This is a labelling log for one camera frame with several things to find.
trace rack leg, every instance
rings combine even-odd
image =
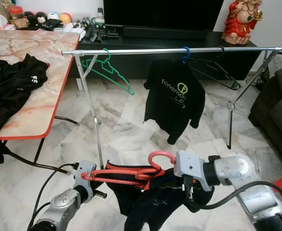
[[[37,149],[37,151],[36,151],[36,155],[35,155],[35,157],[34,157],[34,163],[36,163],[36,162],[37,162],[37,160],[38,160],[38,157],[39,157],[39,154],[40,154],[41,148],[43,147],[44,141],[45,141],[45,138],[43,138],[43,139],[41,139],[41,140],[40,140],[40,143],[39,143],[38,149]]]
[[[92,101],[90,91],[89,91],[89,88],[88,88],[88,85],[87,85],[87,82],[86,82],[86,76],[90,73],[91,69],[93,68],[93,65],[94,65],[97,57],[98,57],[97,54],[93,56],[92,61],[89,64],[89,66],[88,66],[88,68],[85,72],[83,71],[79,56],[75,56],[75,61],[76,61],[77,68],[78,68],[78,71],[79,71],[79,75],[80,75],[80,78],[81,78],[81,84],[83,86],[84,92],[85,92],[87,100],[89,102],[89,106],[90,106],[92,116],[94,117],[94,125],[95,125],[95,133],[96,133],[96,140],[97,140],[97,147],[98,147],[99,164],[100,164],[101,169],[103,169],[103,154],[102,154],[102,146],[101,146],[101,140],[100,140],[99,129],[98,129],[98,124],[101,124],[101,121],[96,117],[96,112],[95,112],[95,109],[94,109],[93,101]]]
[[[228,149],[231,149],[232,143],[232,122],[233,122],[233,111],[235,110],[235,105],[231,102],[228,102],[228,109],[229,109],[229,121],[228,121]]]
[[[80,78],[76,78],[76,82],[77,82],[78,90],[80,90],[80,91],[83,90],[81,79]]]

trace black cloth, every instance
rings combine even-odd
[[[132,185],[107,183],[115,192],[121,214],[127,216],[124,231],[139,231],[145,222],[149,224],[151,231],[157,231],[181,205],[185,205],[193,213],[199,211],[187,202],[181,184],[182,178],[174,176],[172,168],[166,170],[163,176],[152,178],[149,189],[144,192]],[[200,184],[198,186],[194,190],[193,199],[197,204],[206,205],[213,196],[214,187],[212,191],[205,192],[200,189]]]
[[[26,103],[31,91],[41,87],[47,80],[48,67],[49,64],[29,54],[22,62],[13,65],[0,60],[0,130]],[[9,153],[10,150],[0,141],[0,164],[4,161],[3,154]]]
[[[144,87],[149,91],[144,121],[153,119],[175,144],[189,120],[198,128],[205,105],[205,91],[188,64],[154,61]]]

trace black hanger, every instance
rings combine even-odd
[[[223,75],[224,75],[224,77],[225,77],[226,79],[228,79],[228,80],[233,80],[233,84],[232,84],[231,86],[228,86],[228,85],[226,85],[225,83],[220,82],[219,80],[215,79],[214,77],[212,77],[212,76],[210,76],[210,75],[208,75],[208,74],[206,74],[206,73],[204,73],[204,72],[202,72],[202,71],[196,69],[195,67],[190,66],[192,70],[197,71],[197,72],[199,72],[200,74],[203,74],[203,75],[205,75],[205,76],[211,78],[212,80],[214,80],[214,81],[216,81],[216,82],[222,84],[223,86],[225,86],[225,87],[227,87],[227,88],[229,88],[229,89],[231,89],[231,90],[238,90],[238,89],[241,87],[241,85],[236,81],[236,79],[234,79],[234,78],[218,63],[218,61],[222,58],[222,56],[223,56],[224,53],[225,53],[224,47],[223,47],[223,46],[219,46],[219,47],[222,49],[222,53],[221,53],[218,57],[216,57],[216,60],[214,60],[214,61],[213,61],[213,60],[204,60],[204,59],[186,58],[186,57],[185,57],[185,59],[186,59],[186,60],[190,60],[190,61],[192,61],[192,62],[195,63],[195,64],[205,64],[206,67],[209,67],[209,68],[211,68],[212,70],[214,70],[214,71],[216,71],[216,72],[222,72]]]

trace clothes hanger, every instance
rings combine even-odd
[[[122,85],[120,85],[119,83],[115,82],[113,79],[109,78],[107,75],[95,70],[95,69],[91,69],[91,71],[95,72],[96,74],[108,79],[109,81],[113,82],[114,84],[118,85],[121,89],[127,91],[129,94],[131,95],[134,95],[135,94],[135,91],[130,87],[130,83],[118,72],[118,70],[116,70],[113,66],[111,66],[110,64],[110,58],[111,58],[111,54],[110,52],[104,48],[103,49],[104,51],[107,51],[108,52],[108,58],[106,58],[105,60],[101,61],[101,60],[96,60],[95,63],[100,63],[102,65],[102,69],[111,74],[111,75],[114,75],[117,74],[117,76],[119,76],[122,80],[124,80],[124,82],[127,84],[128,88],[126,87],[123,87]],[[81,63],[82,63],[82,66],[84,66],[85,68],[88,68],[89,66],[89,63],[92,61],[92,59],[87,59],[87,60],[83,60]]]
[[[189,47],[183,47],[183,48],[188,51],[188,55],[187,55],[187,56],[184,56],[184,57],[181,59],[182,63],[185,64],[185,60],[190,58],[191,52],[190,52]]]
[[[84,172],[81,173],[81,177],[84,180],[135,185],[137,187],[140,187],[141,189],[148,189],[149,181],[153,177],[159,177],[165,174],[165,170],[163,170],[160,165],[158,165],[153,161],[153,158],[155,156],[166,156],[170,159],[170,162],[172,164],[175,164],[176,162],[174,155],[165,151],[156,151],[156,152],[152,152],[148,157],[148,161],[151,166],[142,166],[142,167],[116,166],[116,168],[114,169],[93,170],[90,174],[88,172]],[[102,178],[101,176],[103,176],[103,174],[117,174],[120,180]],[[122,180],[120,176],[124,176],[124,175],[133,175],[135,176],[136,180],[143,180],[145,182]]]
[[[220,83],[221,85],[223,85],[223,86],[225,86],[225,87],[227,87],[227,88],[229,88],[229,89],[231,89],[231,90],[238,90],[238,89],[241,87],[241,85],[236,81],[236,79],[234,79],[234,78],[218,63],[218,61],[222,58],[222,56],[223,56],[224,53],[225,53],[224,47],[223,47],[223,46],[219,46],[219,47],[222,49],[222,53],[221,53],[221,55],[218,56],[218,57],[216,58],[216,60],[214,60],[214,61],[213,61],[213,60],[204,60],[204,59],[195,59],[195,58],[186,58],[186,59],[192,61],[192,62],[195,63],[195,64],[205,64],[206,67],[209,67],[209,68],[211,68],[212,70],[214,70],[214,71],[216,71],[216,72],[222,72],[222,74],[224,75],[224,77],[225,77],[226,79],[228,79],[228,80],[233,80],[233,84],[232,84],[231,86],[228,86],[228,85],[226,85],[225,83],[220,82],[219,80],[217,80],[217,79],[215,79],[214,77],[210,76],[209,74],[206,74],[206,73],[204,73],[204,72],[202,72],[202,71],[200,71],[200,70],[198,70],[198,69],[196,69],[196,68],[194,68],[194,67],[191,66],[191,69],[193,69],[194,71],[197,71],[197,72],[199,72],[199,73],[201,73],[201,74],[203,74],[203,75],[205,75],[205,76],[211,78],[212,80],[216,81],[217,83]]]

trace clothing rack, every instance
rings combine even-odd
[[[228,121],[228,143],[227,147],[231,149],[231,138],[232,138],[232,117],[233,111],[235,110],[235,104],[238,100],[242,97],[242,95],[247,91],[250,85],[257,79],[257,77],[265,71],[266,67],[270,63],[270,61],[277,55],[282,54],[282,47],[213,47],[213,48],[189,48],[190,53],[199,53],[199,52],[233,52],[233,51],[265,51],[265,56],[263,60],[263,64],[257,70],[257,72],[253,75],[251,80],[246,84],[243,90],[238,94],[238,96],[227,103],[227,108],[229,110],[229,121]],[[81,84],[85,91],[87,100],[90,105],[90,110],[92,116],[94,118],[94,125],[96,131],[96,139],[97,139],[97,146],[98,146],[98,154],[99,154],[99,162],[100,167],[103,169],[103,156],[102,156],[102,147],[101,141],[99,136],[99,129],[98,125],[101,121],[97,118],[93,101],[90,96],[90,92],[86,83],[86,77],[90,73],[91,69],[94,66],[94,63],[99,55],[122,55],[122,54],[159,54],[159,53],[186,53],[187,49],[185,48],[175,48],[175,49],[144,49],[144,50],[110,50],[109,53],[104,50],[75,50],[75,51],[62,51],[62,55],[73,55],[75,57],[75,61],[77,64],[77,68],[79,71],[79,75],[81,78]],[[92,61],[89,64],[87,70],[84,72],[80,56],[85,55],[93,55]]]

